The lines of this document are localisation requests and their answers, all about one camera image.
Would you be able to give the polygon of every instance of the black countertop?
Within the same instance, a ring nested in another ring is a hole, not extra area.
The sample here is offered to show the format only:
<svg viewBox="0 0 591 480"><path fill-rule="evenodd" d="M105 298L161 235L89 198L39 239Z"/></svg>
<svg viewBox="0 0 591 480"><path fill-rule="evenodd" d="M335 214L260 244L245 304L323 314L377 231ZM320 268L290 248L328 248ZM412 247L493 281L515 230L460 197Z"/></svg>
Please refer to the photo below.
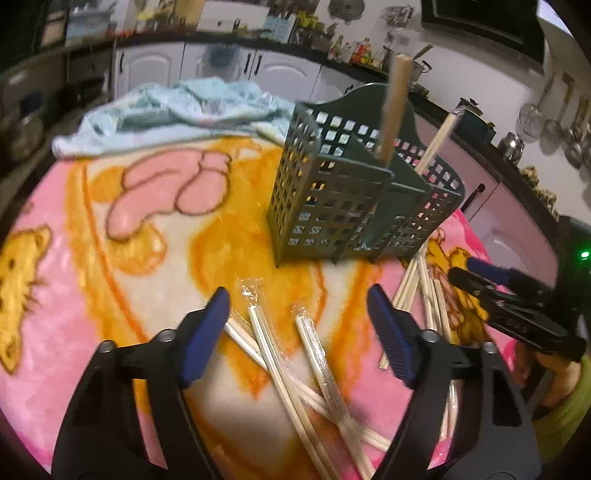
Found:
<svg viewBox="0 0 591 480"><path fill-rule="evenodd" d="M239 44L246 48L276 51L288 55L294 55L306 60L313 61L320 65L337 70L341 73L364 83L384 82L388 76L385 73L369 70L362 66L329 60L322 52L311 50L297 45L286 45L264 38L242 38L236 34L211 33L211 32L150 32L135 34L130 37L118 38L118 48L140 46L151 43L186 42L186 43L225 43ZM414 105L415 111L435 127L439 127L444 121L448 112L429 101L428 99L410 94L409 98ZM521 177L515 167L505 162L497 153L492 144L483 142L466 141L456 134L452 134L452 140L464 149L477 161L496 181L505 185L515 198L521 202L525 210L534 219L539 229L554 246L556 243L557 222L550 212L541 203L530 186Z"/></svg>

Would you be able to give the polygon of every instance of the crumpled fabric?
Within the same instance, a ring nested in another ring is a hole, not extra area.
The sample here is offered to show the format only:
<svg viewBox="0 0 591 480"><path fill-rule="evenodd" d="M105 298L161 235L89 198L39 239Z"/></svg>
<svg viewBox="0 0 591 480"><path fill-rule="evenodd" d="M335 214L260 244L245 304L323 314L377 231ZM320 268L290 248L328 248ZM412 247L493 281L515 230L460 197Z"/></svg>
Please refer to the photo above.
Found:
<svg viewBox="0 0 591 480"><path fill-rule="evenodd" d="M260 135L283 145L293 110L293 102L254 82L212 77L171 88L144 83L88 112L75 134L53 139L52 150L57 158L97 156L232 135Z"/></svg>

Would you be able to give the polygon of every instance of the white wall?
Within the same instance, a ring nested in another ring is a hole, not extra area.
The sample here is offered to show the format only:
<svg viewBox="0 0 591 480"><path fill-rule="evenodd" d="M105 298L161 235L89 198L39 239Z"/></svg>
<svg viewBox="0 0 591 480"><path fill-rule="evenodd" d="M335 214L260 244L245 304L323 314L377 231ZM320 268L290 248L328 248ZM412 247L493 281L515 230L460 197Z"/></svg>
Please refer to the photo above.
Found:
<svg viewBox="0 0 591 480"><path fill-rule="evenodd" d="M316 14L319 21L326 25L339 22L336 33L344 35L345 41L353 42L369 37L373 48L379 48L384 44L386 33L378 19L381 11L385 7L406 3L406 0L365 0L362 18L350 25L330 18L327 8L329 0L320 0ZM435 46L423 57L423 60L431 64L433 71L422 75L420 79L421 85L430 91L429 99L450 110L457 105L460 97L474 98L484 112L485 121L496 125L497 135L493 139L495 145L507 132L516 132L516 120L521 105L539 96L544 79L528 69L524 63L504 59L501 54L485 49L473 39L423 29L420 25L420 0L410 0L408 3L417 9L410 22L409 30L413 37L410 51L415 53L427 43ZM558 76L544 107L549 118L557 116L564 91L564 84ZM576 93L563 125L570 124L577 103ZM573 169L562 150L546 155L540 150L538 142L526 143L519 165L534 165L538 168L541 187L558 196L556 208L559 212L591 223L591 187L588 185L587 172L582 169L579 173Z"/></svg>

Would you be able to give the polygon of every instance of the utensil holder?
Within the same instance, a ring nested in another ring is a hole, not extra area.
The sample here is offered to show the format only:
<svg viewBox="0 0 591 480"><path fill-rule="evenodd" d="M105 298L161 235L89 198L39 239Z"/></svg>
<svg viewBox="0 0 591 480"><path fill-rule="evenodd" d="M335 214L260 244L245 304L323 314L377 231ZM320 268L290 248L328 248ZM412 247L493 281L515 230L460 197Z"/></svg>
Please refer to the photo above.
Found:
<svg viewBox="0 0 591 480"><path fill-rule="evenodd" d="M275 177L267 220L275 263L287 258L402 257L417 252L456 210L465 188L425 151L407 103L389 168L372 155L387 85L372 83L326 103L299 102Z"/></svg>

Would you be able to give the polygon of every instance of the kitchen cabinet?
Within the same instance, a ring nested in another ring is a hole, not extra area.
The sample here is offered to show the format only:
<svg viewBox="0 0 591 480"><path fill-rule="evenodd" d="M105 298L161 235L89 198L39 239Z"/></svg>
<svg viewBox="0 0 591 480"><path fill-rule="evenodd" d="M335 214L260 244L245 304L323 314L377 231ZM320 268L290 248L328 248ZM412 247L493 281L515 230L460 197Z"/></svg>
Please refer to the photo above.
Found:
<svg viewBox="0 0 591 480"><path fill-rule="evenodd" d="M312 61L257 50L250 79L264 92L286 100L308 101L319 73L320 65Z"/></svg>
<svg viewBox="0 0 591 480"><path fill-rule="evenodd" d="M225 82L235 82L249 79L256 50L238 47L236 56L230 59L228 65L224 65L222 62L219 66L215 66L206 58L208 47L216 48L218 45L188 43L185 46L180 73L181 80L220 77Z"/></svg>
<svg viewBox="0 0 591 480"><path fill-rule="evenodd" d="M155 43L123 48L115 55L113 90L120 98L146 82L172 86L178 82L183 63L184 43Z"/></svg>
<svg viewBox="0 0 591 480"><path fill-rule="evenodd" d="M544 234L520 202L499 185L470 226L492 262L511 267L554 286L558 259Z"/></svg>
<svg viewBox="0 0 591 480"><path fill-rule="evenodd" d="M429 145L437 128L424 118L415 115L417 134L424 145ZM460 208L470 220L485 204L499 184L482 168L472 156L453 140L448 139L442 146L439 156L460 176L466 187L466 197Z"/></svg>
<svg viewBox="0 0 591 480"><path fill-rule="evenodd" d="M361 82L328 67L321 67L310 102L330 102L357 88Z"/></svg>

